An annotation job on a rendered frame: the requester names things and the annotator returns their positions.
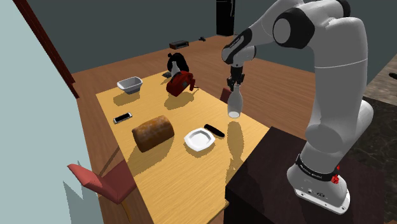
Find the white plate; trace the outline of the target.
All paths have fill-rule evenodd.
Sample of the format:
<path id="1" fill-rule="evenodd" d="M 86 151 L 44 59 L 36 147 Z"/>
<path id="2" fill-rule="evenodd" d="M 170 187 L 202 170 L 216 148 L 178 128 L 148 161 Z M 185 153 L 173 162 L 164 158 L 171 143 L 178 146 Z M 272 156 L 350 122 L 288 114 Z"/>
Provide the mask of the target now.
<path id="1" fill-rule="evenodd" d="M 214 136 L 204 128 L 198 128 L 189 132 L 184 137 L 186 145 L 192 150 L 199 152 L 210 147 L 215 138 Z"/>

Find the dark brown box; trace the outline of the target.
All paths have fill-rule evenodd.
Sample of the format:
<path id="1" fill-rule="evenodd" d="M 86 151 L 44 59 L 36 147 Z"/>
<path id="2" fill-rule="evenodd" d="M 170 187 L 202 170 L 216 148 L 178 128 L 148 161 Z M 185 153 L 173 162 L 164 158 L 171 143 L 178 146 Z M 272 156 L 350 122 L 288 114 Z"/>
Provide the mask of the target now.
<path id="1" fill-rule="evenodd" d="M 181 41 L 175 41 L 169 44 L 169 47 L 173 50 L 177 50 L 180 48 L 184 48 L 189 46 L 189 42 L 185 41 L 185 40 L 181 40 Z"/>

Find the red chair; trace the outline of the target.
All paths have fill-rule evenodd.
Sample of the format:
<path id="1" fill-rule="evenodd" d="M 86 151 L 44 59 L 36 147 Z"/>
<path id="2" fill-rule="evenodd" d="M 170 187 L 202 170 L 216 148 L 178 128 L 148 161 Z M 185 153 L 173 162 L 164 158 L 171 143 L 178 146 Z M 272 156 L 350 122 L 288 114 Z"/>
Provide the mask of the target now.
<path id="1" fill-rule="evenodd" d="M 102 195 L 115 204 L 120 204 L 137 188 L 133 175 L 124 160 L 103 177 L 77 164 L 69 164 L 67 167 L 82 186 Z"/>
<path id="2" fill-rule="evenodd" d="M 220 96 L 220 100 L 224 103 L 228 103 L 228 99 L 230 97 L 230 94 L 232 93 L 232 91 L 227 87 L 227 88 L 223 88 L 221 96 Z"/>

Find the brown bread loaf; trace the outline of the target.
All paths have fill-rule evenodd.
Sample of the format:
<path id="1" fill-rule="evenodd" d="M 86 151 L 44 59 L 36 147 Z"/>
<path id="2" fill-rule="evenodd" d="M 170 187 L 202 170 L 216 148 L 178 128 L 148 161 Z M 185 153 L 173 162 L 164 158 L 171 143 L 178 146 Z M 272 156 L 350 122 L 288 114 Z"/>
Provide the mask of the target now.
<path id="1" fill-rule="evenodd" d="M 137 147 L 146 152 L 174 136 L 174 129 L 169 119 L 158 116 L 132 129 Z"/>

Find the black smartphone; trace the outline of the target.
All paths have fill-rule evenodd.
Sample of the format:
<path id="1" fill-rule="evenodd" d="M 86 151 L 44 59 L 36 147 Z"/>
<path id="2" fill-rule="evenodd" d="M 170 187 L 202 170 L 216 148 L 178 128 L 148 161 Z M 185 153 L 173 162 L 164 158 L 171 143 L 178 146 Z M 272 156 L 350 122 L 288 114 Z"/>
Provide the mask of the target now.
<path id="1" fill-rule="evenodd" d="M 120 123 L 122 121 L 128 120 L 131 117 L 132 117 L 132 114 L 130 112 L 127 112 L 125 114 L 122 114 L 122 115 L 117 116 L 116 118 L 114 118 L 113 119 L 113 123 L 117 124 L 117 123 Z"/>

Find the dark robot stand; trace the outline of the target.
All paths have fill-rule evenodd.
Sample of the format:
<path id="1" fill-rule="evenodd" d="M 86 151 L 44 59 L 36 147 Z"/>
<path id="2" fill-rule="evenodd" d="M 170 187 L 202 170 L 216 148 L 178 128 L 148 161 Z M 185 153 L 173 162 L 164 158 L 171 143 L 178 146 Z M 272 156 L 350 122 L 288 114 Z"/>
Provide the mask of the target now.
<path id="1" fill-rule="evenodd" d="M 305 140 L 270 128 L 225 188 L 224 224 L 384 224 L 384 175 L 353 158 L 340 162 L 351 194 L 338 215 L 296 196 L 287 170 Z"/>

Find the white bowl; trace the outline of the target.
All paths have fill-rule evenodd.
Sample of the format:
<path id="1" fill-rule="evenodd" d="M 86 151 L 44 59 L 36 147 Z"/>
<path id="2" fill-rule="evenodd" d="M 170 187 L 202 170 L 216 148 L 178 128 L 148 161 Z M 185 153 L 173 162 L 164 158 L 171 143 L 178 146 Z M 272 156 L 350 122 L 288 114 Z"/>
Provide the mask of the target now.
<path id="1" fill-rule="evenodd" d="M 117 87 L 123 90 L 126 94 L 134 94 L 140 91 L 143 84 L 142 79 L 137 76 L 124 79 L 117 82 Z"/>

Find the black remote control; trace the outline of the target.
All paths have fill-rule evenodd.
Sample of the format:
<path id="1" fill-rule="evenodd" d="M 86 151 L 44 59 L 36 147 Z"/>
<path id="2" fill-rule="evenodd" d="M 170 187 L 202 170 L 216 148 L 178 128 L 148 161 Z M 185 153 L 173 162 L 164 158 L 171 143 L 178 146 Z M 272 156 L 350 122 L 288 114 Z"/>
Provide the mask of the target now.
<path id="1" fill-rule="evenodd" d="M 220 131 L 219 129 L 213 127 L 212 125 L 205 124 L 204 128 L 209 130 L 210 132 L 212 132 L 214 135 L 216 135 L 218 137 L 225 137 L 225 134 L 222 131 Z"/>

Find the black round object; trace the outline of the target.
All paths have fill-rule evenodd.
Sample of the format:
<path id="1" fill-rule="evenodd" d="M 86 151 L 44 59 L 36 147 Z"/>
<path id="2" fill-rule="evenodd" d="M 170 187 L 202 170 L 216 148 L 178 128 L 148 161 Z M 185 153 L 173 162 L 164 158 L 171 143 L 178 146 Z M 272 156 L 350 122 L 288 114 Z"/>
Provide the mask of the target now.
<path id="1" fill-rule="evenodd" d="M 168 69 L 169 71 L 172 71 L 172 62 L 173 62 L 173 61 L 176 62 L 178 68 L 179 68 L 181 71 L 186 71 L 186 72 L 189 72 L 189 71 L 190 71 L 190 70 L 189 70 L 189 67 L 188 67 L 188 65 L 187 65 L 187 63 L 186 63 L 186 60 L 185 60 L 184 56 L 183 56 L 181 53 L 179 53 L 179 52 L 176 52 L 176 53 L 169 53 L 169 54 L 168 54 L 168 58 L 169 58 L 169 59 L 168 59 L 168 62 L 167 62 L 167 69 Z"/>

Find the white bottle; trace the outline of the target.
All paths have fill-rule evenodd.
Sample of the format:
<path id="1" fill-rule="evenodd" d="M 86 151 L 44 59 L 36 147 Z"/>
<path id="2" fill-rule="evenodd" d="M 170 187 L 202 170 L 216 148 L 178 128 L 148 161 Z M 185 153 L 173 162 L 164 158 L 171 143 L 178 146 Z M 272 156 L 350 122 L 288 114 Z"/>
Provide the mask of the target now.
<path id="1" fill-rule="evenodd" d="M 228 116 L 230 118 L 238 118 L 242 113 L 243 98 L 240 92 L 240 85 L 235 84 L 233 91 L 228 98 Z"/>

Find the black refrigerator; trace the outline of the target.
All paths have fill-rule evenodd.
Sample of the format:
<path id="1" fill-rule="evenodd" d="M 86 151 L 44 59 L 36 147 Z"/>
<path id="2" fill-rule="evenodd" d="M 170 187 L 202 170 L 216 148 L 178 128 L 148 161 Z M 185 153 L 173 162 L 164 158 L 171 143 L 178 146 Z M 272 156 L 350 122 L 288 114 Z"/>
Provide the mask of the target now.
<path id="1" fill-rule="evenodd" d="M 234 30 L 235 0 L 216 0 L 216 34 L 232 36 Z"/>

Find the wooden table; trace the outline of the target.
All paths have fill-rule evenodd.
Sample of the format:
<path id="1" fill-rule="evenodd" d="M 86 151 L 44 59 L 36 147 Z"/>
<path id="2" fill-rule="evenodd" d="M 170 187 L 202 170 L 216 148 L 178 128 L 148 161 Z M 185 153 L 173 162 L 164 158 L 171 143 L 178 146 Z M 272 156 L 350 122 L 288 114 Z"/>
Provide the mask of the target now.
<path id="1" fill-rule="evenodd" d="M 230 118 L 227 105 L 200 87 L 170 95 L 159 73 L 144 78 L 134 94 L 112 88 L 97 99 L 154 224 L 208 224 L 226 206 L 226 184 L 268 131 L 247 115 Z M 127 112 L 131 118 L 113 123 Z M 174 136 L 141 152 L 132 129 L 161 115 L 171 122 Z M 211 132 L 213 144 L 196 152 L 184 137 L 205 124 L 225 137 Z"/>

